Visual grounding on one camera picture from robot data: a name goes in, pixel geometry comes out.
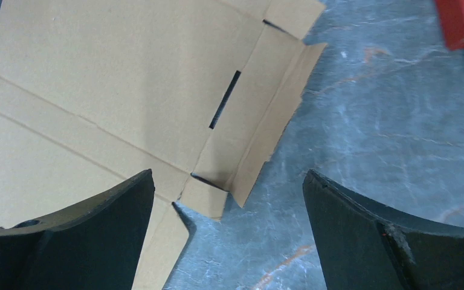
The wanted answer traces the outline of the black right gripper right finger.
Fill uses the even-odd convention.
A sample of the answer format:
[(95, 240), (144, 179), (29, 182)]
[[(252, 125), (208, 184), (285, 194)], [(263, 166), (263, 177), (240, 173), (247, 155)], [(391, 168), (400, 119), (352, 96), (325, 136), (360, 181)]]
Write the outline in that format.
[(464, 227), (396, 210), (314, 170), (303, 196), (328, 289), (464, 289)]

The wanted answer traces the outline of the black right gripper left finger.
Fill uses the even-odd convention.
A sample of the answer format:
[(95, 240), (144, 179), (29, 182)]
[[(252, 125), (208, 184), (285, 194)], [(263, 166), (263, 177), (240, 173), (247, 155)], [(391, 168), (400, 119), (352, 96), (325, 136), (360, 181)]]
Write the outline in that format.
[(155, 196), (151, 170), (0, 227), (0, 289), (131, 289)]

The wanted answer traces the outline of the brown cardboard box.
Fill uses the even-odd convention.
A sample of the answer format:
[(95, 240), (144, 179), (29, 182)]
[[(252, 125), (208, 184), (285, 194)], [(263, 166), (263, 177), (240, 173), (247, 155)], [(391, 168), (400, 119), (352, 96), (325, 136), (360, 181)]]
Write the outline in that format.
[(134, 289), (189, 239), (174, 202), (244, 206), (325, 44), (318, 1), (0, 1), (0, 227), (151, 169)]

